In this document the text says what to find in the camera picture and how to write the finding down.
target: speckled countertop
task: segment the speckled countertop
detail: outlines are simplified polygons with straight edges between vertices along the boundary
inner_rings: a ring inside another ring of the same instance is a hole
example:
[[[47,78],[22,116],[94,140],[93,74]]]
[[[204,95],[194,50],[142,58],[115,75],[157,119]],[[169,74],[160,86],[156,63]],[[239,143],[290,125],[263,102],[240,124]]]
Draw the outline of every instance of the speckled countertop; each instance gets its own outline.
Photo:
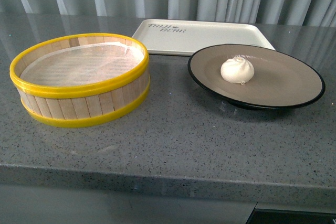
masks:
[[[26,113],[9,78],[17,54],[69,34],[132,36],[141,21],[0,14],[0,183],[336,209],[336,28],[256,25],[323,76],[304,108],[236,108],[192,80],[188,57],[151,55],[149,96],[116,121],[61,129]]]

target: white tray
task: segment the white tray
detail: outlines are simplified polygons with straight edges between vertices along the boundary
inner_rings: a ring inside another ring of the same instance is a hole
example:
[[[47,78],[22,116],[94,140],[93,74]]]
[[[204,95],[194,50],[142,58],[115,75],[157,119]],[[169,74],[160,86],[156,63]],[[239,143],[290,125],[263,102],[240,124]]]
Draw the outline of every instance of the white tray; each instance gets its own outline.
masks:
[[[275,50],[253,25],[166,19],[144,20],[132,36],[150,54],[185,55],[219,44],[243,44]]]

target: gray plate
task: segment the gray plate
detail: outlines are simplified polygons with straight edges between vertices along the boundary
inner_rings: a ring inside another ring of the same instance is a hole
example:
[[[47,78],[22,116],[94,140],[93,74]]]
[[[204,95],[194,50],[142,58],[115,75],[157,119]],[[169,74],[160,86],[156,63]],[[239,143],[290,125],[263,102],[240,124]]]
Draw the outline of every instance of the gray plate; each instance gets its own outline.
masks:
[[[255,69],[245,85],[221,76],[229,58],[243,55]],[[325,91],[322,77],[310,66],[289,55],[247,45],[216,45],[194,53],[188,62],[192,78],[203,88],[247,109],[297,108],[317,101]]]

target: yellow ring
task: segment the yellow ring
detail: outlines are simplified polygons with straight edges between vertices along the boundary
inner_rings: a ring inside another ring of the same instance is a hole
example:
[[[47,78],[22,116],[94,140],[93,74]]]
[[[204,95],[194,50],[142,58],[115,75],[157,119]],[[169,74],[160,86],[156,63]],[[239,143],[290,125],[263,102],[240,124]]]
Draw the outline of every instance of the yellow ring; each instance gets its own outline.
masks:
[[[72,119],[72,120],[46,118],[30,110],[24,104],[22,100],[21,100],[21,103],[23,104],[25,109],[28,111],[30,116],[41,123],[45,123],[50,126],[65,127],[65,128],[89,127],[89,126],[94,126],[94,125],[98,125],[102,123],[107,123],[109,121],[115,120],[117,118],[122,117],[123,115],[130,113],[132,110],[138,107],[145,100],[149,92],[149,87],[150,87],[150,81],[148,82],[148,85],[145,91],[137,99],[127,104],[125,107],[122,107],[121,109],[118,109],[116,111],[113,111],[113,112],[110,112],[104,115],[95,116],[93,118]]]
[[[96,82],[96,83],[86,84],[86,85],[80,85],[80,86],[74,86],[74,87],[50,87],[50,86],[37,85],[37,84],[24,81],[23,79],[18,77],[15,73],[16,64],[25,55],[36,50],[37,48],[43,47],[47,44],[65,40],[65,39],[78,38],[78,37],[92,37],[92,36],[117,37],[117,38],[123,38],[123,39],[136,42],[143,48],[145,52],[144,58],[135,68],[133,68],[132,70],[120,76],[114,77],[106,81],[101,81],[101,82]],[[79,97],[88,97],[91,95],[105,93],[105,92],[120,88],[132,82],[133,80],[138,78],[142,73],[145,72],[146,68],[148,67],[148,63],[149,63],[148,51],[146,47],[144,46],[144,44],[137,41],[136,39],[133,39],[131,37],[124,36],[124,35],[119,35],[119,34],[107,34],[107,33],[77,34],[77,35],[69,35],[69,36],[64,36],[64,37],[59,37],[59,38],[51,39],[48,41],[44,41],[42,43],[39,43],[35,46],[32,46],[24,50],[17,57],[15,57],[12,63],[10,64],[9,75],[14,85],[18,89],[22,90],[23,92],[27,94],[35,95],[37,97],[54,98],[54,99],[79,98]]]

